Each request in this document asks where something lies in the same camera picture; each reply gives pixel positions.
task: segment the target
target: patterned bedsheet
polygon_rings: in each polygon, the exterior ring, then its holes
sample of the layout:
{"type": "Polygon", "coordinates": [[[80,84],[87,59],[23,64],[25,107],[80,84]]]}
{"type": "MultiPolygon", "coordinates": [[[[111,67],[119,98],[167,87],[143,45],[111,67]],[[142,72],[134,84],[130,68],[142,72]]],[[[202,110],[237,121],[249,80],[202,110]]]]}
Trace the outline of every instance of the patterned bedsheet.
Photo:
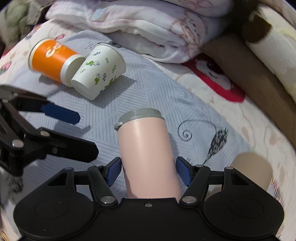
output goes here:
{"type": "MultiPolygon", "coordinates": [[[[52,20],[36,26],[25,39],[0,59],[0,83],[9,83],[16,71],[26,63],[30,49],[39,40],[48,37],[70,37],[79,31],[76,27],[52,20]]],[[[274,172],[274,195],[285,210],[285,219],[277,236],[284,241],[294,241],[296,155],[286,137],[208,56],[201,54],[183,65],[156,62],[154,64],[216,109],[255,152],[267,158],[274,172]]],[[[17,236],[7,225],[3,213],[2,217],[10,240],[16,240],[17,236]]]]}

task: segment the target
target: green leaf print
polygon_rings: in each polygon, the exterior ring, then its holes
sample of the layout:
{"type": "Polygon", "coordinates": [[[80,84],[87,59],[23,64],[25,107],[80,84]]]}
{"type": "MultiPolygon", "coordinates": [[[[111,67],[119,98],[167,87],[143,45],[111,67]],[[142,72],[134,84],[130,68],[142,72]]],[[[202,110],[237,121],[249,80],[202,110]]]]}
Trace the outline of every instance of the green leaf print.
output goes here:
{"type": "Polygon", "coordinates": [[[85,65],[90,65],[93,66],[94,65],[94,61],[89,61],[88,63],[86,63],[85,65]]]}
{"type": "Polygon", "coordinates": [[[114,71],[116,70],[116,67],[117,67],[117,65],[113,65],[113,67],[112,67],[112,73],[114,73],[114,71]]]}

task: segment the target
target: leaf pattern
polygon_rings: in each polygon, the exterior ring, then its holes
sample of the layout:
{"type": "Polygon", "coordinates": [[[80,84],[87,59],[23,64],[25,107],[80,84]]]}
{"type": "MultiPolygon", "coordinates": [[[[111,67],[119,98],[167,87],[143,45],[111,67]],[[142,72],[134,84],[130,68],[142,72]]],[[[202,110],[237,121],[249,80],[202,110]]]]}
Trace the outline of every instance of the leaf pattern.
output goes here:
{"type": "Polygon", "coordinates": [[[209,160],[213,155],[218,153],[225,146],[227,141],[227,134],[228,130],[226,128],[217,131],[217,133],[213,137],[209,152],[207,154],[207,158],[203,165],[206,163],[207,160],[209,160]]]}
{"type": "Polygon", "coordinates": [[[114,71],[116,70],[116,67],[117,67],[117,65],[113,65],[113,67],[112,67],[112,73],[114,73],[114,71]]]}
{"type": "Polygon", "coordinates": [[[96,78],[94,79],[94,81],[95,81],[95,85],[97,85],[99,83],[99,81],[100,81],[100,74],[99,73],[96,75],[96,78]]]}
{"type": "Polygon", "coordinates": [[[89,62],[86,63],[85,65],[93,66],[93,65],[94,65],[94,61],[89,61],[89,62]]]}
{"type": "Polygon", "coordinates": [[[110,41],[110,42],[108,42],[107,44],[108,44],[108,45],[111,45],[111,46],[113,46],[113,47],[116,47],[116,48],[122,48],[121,45],[115,43],[114,41],[110,41]]]}

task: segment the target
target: beige cup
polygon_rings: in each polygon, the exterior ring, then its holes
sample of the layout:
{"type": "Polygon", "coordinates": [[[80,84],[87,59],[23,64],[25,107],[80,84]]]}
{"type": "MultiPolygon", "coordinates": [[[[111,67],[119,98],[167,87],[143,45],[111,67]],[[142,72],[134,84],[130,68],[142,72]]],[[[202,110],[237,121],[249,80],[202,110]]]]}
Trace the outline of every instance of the beige cup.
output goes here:
{"type": "Polygon", "coordinates": [[[80,66],[71,84],[80,94],[94,100],[126,71],[121,54],[108,44],[98,44],[80,66]]]}
{"type": "Polygon", "coordinates": [[[130,198],[171,198],[181,189],[168,130],[160,111],[132,110],[114,125],[130,198]]]}
{"type": "Polygon", "coordinates": [[[231,166],[267,191],[273,174],[272,167],[266,159],[255,153],[246,152],[237,155],[231,166]]]}

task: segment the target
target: folded blanket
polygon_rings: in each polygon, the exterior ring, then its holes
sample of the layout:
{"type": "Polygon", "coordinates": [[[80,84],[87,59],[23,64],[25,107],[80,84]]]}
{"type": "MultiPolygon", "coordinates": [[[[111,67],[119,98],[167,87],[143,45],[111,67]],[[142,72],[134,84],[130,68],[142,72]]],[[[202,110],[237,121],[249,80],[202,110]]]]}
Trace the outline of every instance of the folded blanket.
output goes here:
{"type": "Polygon", "coordinates": [[[58,0],[46,17],[112,33],[109,37],[118,44],[165,63],[194,58],[228,22],[156,0],[58,0]]]}
{"type": "Polygon", "coordinates": [[[163,0],[208,17],[221,17],[233,8],[233,0],[163,0]]]}

